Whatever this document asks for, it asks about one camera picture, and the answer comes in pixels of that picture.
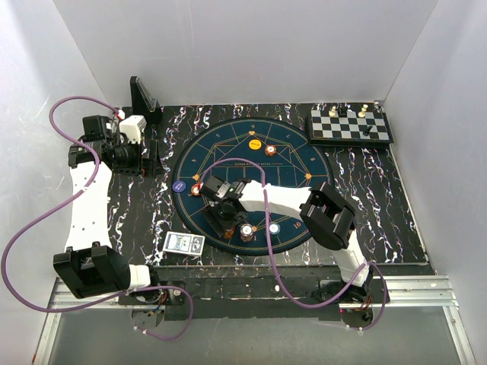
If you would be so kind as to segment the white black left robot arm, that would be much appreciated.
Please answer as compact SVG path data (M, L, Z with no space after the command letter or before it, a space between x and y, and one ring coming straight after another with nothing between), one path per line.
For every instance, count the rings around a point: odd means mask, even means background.
M69 148L73 191L90 186L72 203L72 220L65 250L53 257L53 267L73 295L94 297L135 290L143 303L156 303L162 286L148 265L131 265L116 252L108 229L108 190L115 174L153 177L158 143L143 137L147 122L133 115L113 129L106 116L87 116L84 133Z

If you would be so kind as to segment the orange poker chip stack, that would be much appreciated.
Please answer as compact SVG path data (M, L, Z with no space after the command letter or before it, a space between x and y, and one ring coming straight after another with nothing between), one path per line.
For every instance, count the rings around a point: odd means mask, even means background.
M226 229L223 238L229 240L234 235L234 229Z

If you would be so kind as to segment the blue white poker chip stack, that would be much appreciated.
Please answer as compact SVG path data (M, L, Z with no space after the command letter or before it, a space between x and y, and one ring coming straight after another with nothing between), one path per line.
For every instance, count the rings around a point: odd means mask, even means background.
M240 227L240 239L247 243L253 239L254 229L251 224L242 224Z

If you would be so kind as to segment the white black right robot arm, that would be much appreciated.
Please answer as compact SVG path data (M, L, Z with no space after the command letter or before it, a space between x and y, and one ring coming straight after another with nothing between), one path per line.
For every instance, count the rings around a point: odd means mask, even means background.
M218 236L236 227L250 212L297 219L320 246L332 253L345 295L357 303L370 296L373 274L358 244L355 209L329 184L290 188L250 179L229 183L210 176L199 184L199 194L211 201L204 216Z

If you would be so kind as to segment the purple small blind button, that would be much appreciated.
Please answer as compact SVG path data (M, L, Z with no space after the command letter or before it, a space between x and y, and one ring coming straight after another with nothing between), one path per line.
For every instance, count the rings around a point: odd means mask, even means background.
M182 180L177 180L172 184L172 191L181 193L186 189L186 183Z

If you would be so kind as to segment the yellow big blind button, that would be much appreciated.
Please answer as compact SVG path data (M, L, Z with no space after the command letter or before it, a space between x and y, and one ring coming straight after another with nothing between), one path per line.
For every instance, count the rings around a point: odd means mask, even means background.
M254 138L249 141L248 145L251 150L257 151L262 147L262 142L259 139Z

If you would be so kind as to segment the orange chips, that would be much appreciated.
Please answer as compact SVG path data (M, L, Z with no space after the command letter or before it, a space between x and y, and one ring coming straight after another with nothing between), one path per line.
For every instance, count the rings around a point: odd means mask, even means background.
M190 189L191 195L200 196L201 195L201 188L202 188L202 183L194 184Z
M275 145L267 145L265 148L265 154L266 156L272 157L276 154L276 147Z

